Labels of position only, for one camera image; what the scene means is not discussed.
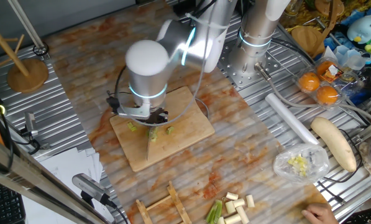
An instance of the metal mounting plate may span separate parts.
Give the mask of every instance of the metal mounting plate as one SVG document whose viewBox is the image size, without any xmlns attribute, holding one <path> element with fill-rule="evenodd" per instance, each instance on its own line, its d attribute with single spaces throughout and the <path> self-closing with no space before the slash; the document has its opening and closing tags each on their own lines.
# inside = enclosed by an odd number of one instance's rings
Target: metal mounting plate
<svg viewBox="0 0 371 224">
<path fill-rule="evenodd" d="M 229 53 L 231 52 L 232 48 L 235 46 L 236 40 L 232 40 L 224 44 L 224 48 L 222 50 L 220 60 L 218 62 L 218 67 L 223 69 L 227 73 L 227 78 L 233 83 L 233 85 L 243 88 L 249 86 L 254 81 L 261 78 L 259 73 L 257 75 L 248 77 L 247 75 L 242 75 L 239 72 L 237 73 L 229 63 Z M 267 63 L 265 64 L 265 70 L 269 73 L 277 71 L 280 69 L 280 64 L 269 54 L 267 54 Z"/>
</svg>

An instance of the orange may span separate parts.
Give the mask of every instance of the orange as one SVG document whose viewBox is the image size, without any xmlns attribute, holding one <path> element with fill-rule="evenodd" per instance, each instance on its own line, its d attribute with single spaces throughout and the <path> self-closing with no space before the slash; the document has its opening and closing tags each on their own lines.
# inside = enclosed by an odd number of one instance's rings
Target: orange
<svg viewBox="0 0 371 224">
<path fill-rule="evenodd" d="M 325 62 L 322 62 L 322 64 L 320 64 L 317 68 L 316 68 L 316 71 L 318 72 L 318 75 L 323 75 L 331 65 L 334 65 L 336 66 L 335 63 L 333 62 L 330 62 L 330 61 L 325 61 Z"/>
<path fill-rule="evenodd" d="M 322 86 L 316 93 L 318 103 L 322 105 L 332 105 L 338 99 L 337 91 L 331 86 Z"/>
<path fill-rule="evenodd" d="M 298 84 L 303 91 L 315 91 L 319 88 L 320 81 L 315 73 L 308 72 L 298 80 Z"/>
</svg>

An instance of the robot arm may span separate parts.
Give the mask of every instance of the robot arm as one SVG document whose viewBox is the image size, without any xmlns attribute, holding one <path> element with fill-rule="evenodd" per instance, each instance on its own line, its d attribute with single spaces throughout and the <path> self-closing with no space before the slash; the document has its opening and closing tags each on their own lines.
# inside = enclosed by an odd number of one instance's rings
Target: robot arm
<svg viewBox="0 0 371 224">
<path fill-rule="evenodd" d="M 191 66 L 208 73 L 213 71 L 236 2 L 204 0 L 200 8 L 205 11 L 200 16 L 196 15 L 197 18 L 190 16 L 196 20 L 195 26 L 168 20 L 160 29 L 156 41 L 141 40 L 133 44 L 126 52 L 126 66 L 130 74 L 129 89 L 136 108 L 121 105 L 117 107 L 117 114 L 149 123 L 150 116 L 155 116 L 156 111 L 161 112 L 164 108 L 167 81 L 177 66 Z"/>
<path fill-rule="evenodd" d="M 136 108 L 121 105 L 117 109 L 119 116 L 156 123 L 157 119 L 151 118 L 151 114 L 162 115 L 167 81 L 177 66 L 213 71 L 237 0 L 201 1 L 202 13 L 196 13 L 195 17 L 188 14 L 195 26 L 169 20 L 163 24 L 156 41 L 141 40 L 129 48 L 126 65 Z M 247 75 L 254 72 L 255 63 L 263 64 L 273 31 L 289 1 L 257 0 L 255 7 L 245 15 L 238 36 L 239 47 L 231 56 L 238 70 Z"/>
</svg>

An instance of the chopped vegetable piece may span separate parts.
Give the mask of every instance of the chopped vegetable piece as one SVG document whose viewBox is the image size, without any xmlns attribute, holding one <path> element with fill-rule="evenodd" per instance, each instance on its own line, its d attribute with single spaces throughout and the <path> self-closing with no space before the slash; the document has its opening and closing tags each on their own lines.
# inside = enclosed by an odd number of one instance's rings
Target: chopped vegetable piece
<svg viewBox="0 0 371 224">
<path fill-rule="evenodd" d="M 218 222 L 218 219 L 221 217 L 222 212 L 222 201 L 216 200 L 217 210 L 216 214 L 214 214 L 214 223 Z"/>
<path fill-rule="evenodd" d="M 227 196 L 225 197 L 228 198 L 229 200 L 236 200 L 238 199 L 239 196 L 237 194 L 227 192 Z"/>
<path fill-rule="evenodd" d="M 308 170 L 308 161 L 301 155 L 298 155 L 297 157 L 292 157 L 287 161 L 290 165 L 293 166 L 293 170 L 296 174 L 306 177 L 306 172 Z"/>
<path fill-rule="evenodd" d="M 253 200 L 253 196 L 252 195 L 246 196 L 246 201 L 247 201 L 247 206 L 249 208 L 254 208 L 255 207 L 254 200 Z"/>
<path fill-rule="evenodd" d="M 135 127 L 135 126 L 133 125 L 133 123 L 131 123 L 131 122 L 128 122 L 127 127 L 129 127 L 129 129 L 130 129 L 131 131 L 136 131 L 136 130 L 137 130 L 137 127 Z"/>
<path fill-rule="evenodd" d="M 170 126 L 166 129 L 167 134 L 171 134 L 174 131 L 174 127 Z"/>
<path fill-rule="evenodd" d="M 150 141 L 151 142 L 155 142 L 156 139 L 158 139 L 158 128 L 157 127 L 153 127 L 152 128 L 152 136 L 150 137 Z"/>
<path fill-rule="evenodd" d="M 225 221 L 225 224 L 233 224 L 233 223 L 237 223 L 239 221 L 241 221 L 241 217 L 239 214 L 236 214 L 236 215 L 233 215 L 231 217 L 228 217 L 228 218 L 225 218 L 224 221 Z"/>
<path fill-rule="evenodd" d="M 225 222 L 224 222 L 224 217 L 220 217 L 220 218 L 218 219 L 217 224 L 225 224 Z"/>
<path fill-rule="evenodd" d="M 236 212 L 235 205 L 234 205 L 233 201 L 225 203 L 225 207 L 227 208 L 228 214 L 232 214 L 232 213 Z"/>
<path fill-rule="evenodd" d="M 214 221 L 214 216 L 215 216 L 215 214 L 216 214 L 216 210 L 217 210 L 217 204 L 215 203 L 215 204 L 211 207 L 210 212 L 208 213 L 208 216 L 207 216 L 206 219 L 205 219 L 205 221 L 206 221 L 207 223 L 210 223 L 211 220 Z"/>
<path fill-rule="evenodd" d="M 245 200 L 243 198 L 234 201 L 235 208 L 243 205 L 245 205 Z"/>
<path fill-rule="evenodd" d="M 243 224 L 248 224 L 250 222 L 249 218 L 247 218 L 247 215 L 245 213 L 245 210 L 242 206 L 236 208 L 237 213 L 240 215 L 240 219 L 242 220 Z"/>
</svg>

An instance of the wooden stick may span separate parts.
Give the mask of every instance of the wooden stick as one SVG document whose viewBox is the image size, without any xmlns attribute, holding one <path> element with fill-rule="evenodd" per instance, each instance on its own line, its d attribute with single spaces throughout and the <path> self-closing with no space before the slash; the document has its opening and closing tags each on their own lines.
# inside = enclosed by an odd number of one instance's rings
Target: wooden stick
<svg viewBox="0 0 371 224">
<path fill-rule="evenodd" d="M 0 34 L 0 46 L 3 48 L 3 50 L 8 54 L 8 56 L 11 58 L 11 60 L 17 65 L 18 69 L 21 71 L 23 75 L 26 77 L 29 76 L 29 71 L 26 69 L 25 65 L 19 60 L 17 55 L 12 51 L 10 46 L 7 44 L 6 41 L 3 41 L 3 37 Z"/>
<path fill-rule="evenodd" d="M 185 224 L 191 224 L 191 219 L 188 216 L 187 212 L 185 211 L 184 205 L 181 203 L 180 198 L 178 197 L 177 192 L 174 189 L 174 186 L 171 181 L 168 182 L 167 187 L 168 193 L 173 199 L 174 205 L 176 206 L 178 213 L 180 214 L 181 218 L 183 219 Z"/>
<path fill-rule="evenodd" d="M 169 198 L 171 198 L 171 197 L 172 197 L 172 196 L 167 195 L 165 198 L 160 199 L 158 202 L 156 202 L 156 203 L 152 204 L 151 206 L 149 206 L 149 207 L 147 208 L 147 211 L 149 211 L 149 210 L 155 208 L 156 206 L 160 205 L 162 202 L 166 201 L 167 199 L 169 199 Z"/>
<path fill-rule="evenodd" d="M 145 208 L 144 203 L 143 202 L 140 202 L 138 199 L 136 200 L 136 202 L 137 202 L 138 210 L 140 210 L 141 217 L 144 220 L 144 223 L 145 224 L 153 224 L 152 223 L 152 220 L 149 217 L 148 211 Z"/>
<path fill-rule="evenodd" d="M 20 38 L 19 41 L 18 41 L 18 44 L 17 44 L 16 50 L 14 51 L 14 53 L 16 53 L 16 54 L 18 53 L 19 47 L 21 46 L 22 41 L 24 40 L 24 37 L 25 37 L 25 35 L 22 34 L 22 35 L 21 35 L 21 38 Z M 5 63 L 8 63 L 9 61 L 11 61 L 11 58 L 7 58 L 7 59 L 5 59 L 4 61 L 0 62 L 0 67 L 3 66 Z"/>
<path fill-rule="evenodd" d="M 6 42 L 14 42 L 14 41 L 18 41 L 18 38 L 3 38 L 3 40 Z"/>
</svg>

